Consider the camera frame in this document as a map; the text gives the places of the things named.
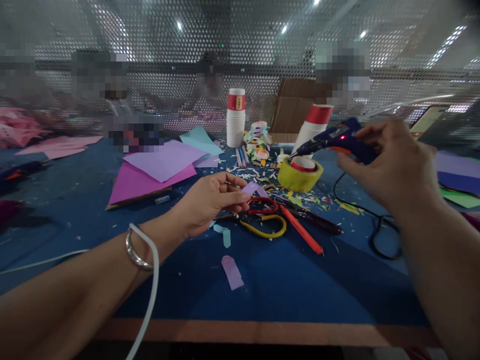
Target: cardboard box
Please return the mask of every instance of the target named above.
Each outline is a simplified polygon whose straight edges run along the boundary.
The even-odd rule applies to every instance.
[[[325,104],[331,88],[315,80],[287,77],[280,82],[270,133],[276,143],[294,143],[313,104]]]

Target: blue glue gun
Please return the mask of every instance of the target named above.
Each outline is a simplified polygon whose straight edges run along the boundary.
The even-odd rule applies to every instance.
[[[336,147],[347,150],[355,155],[365,165],[374,161],[378,154],[371,146],[354,137],[362,126],[356,117],[343,121],[339,127],[331,127],[308,140],[294,152],[289,159],[295,156],[310,155],[320,149]]]

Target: metal mesh wall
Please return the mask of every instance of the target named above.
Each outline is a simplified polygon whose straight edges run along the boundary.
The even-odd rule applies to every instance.
[[[0,96],[3,105],[49,115],[54,129],[98,132],[108,103],[72,96],[71,55],[110,51],[128,55],[136,112],[164,116],[168,130],[203,124],[224,135],[229,88],[246,89],[248,124],[271,122],[280,79],[315,77],[317,41],[369,41],[369,97],[337,106],[332,124],[454,94],[395,110],[413,123],[428,105],[452,105],[433,138],[471,143],[480,141],[477,22],[476,7],[457,0],[2,0],[0,50],[31,54],[35,71],[7,82]],[[205,53],[219,64],[221,88],[195,97]]]

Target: black power cord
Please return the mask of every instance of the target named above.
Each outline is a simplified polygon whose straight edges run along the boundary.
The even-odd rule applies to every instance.
[[[385,223],[387,224],[389,227],[391,227],[392,229],[394,229],[397,233],[400,233],[400,230],[398,228],[397,225],[395,225],[393,222],[391,222],[390,220],[388,220],[387,218],[392,218],[392,216],[390,215],[378,215],[376,213],[374,213],[373,211],[363,207],[363,206],[360,206],[360,205],[357,205],[357,204],[354,204],[354,203],[351,203],[351,202],[348,202],[348,201],[345,201],[345,200],[342,200],[341,198],[339,198],[337,196],[337,193],[336,193],[336,188],[337,188],[337,184],[339,183],[339,181],[345,176],[345,172],[340,175],[340,177],[335,181],[335,184],[333,185],[333,196],[335,197],[336,200],[338,200],[339,202],[342,202],[342,203],[345,203],[345,204],[348,204],[350,206],[353,206],[357,209],[362,209],[363,211],[369,213],[370,215],[374,216],[375,218],[378,219],[378,224],[375,228],[375,230],[372,232],[372,234],[370,235],[370,237],[368,238],[368,246],[370,247],[370,249],[379,257],[381,258],[384,258],[384,259],[387,259],[387,260],[397,260],[397,259],[400,259],[403,255],[402,255],[402,249],[401,248],[398,248],[398,251],[396,252],[395,255],[393,256],[390,256],[390,255],[387,255],[387,254],[384,254],[383,252],[381,252],[378,247],[377,247],[377,243],[376,243],[376,239],[377,239],[377,235],[379,234],[380,232],[380,229],[382,227],[382,224]]]

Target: table edge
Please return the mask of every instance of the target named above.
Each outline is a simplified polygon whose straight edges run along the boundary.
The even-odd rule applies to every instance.
[[[112,318],[96,340],[133,341],[143,319]],[[151,342],[331,345],[367,347],[439,347],[433,331],[422,326],[153,319],[143,338]]]

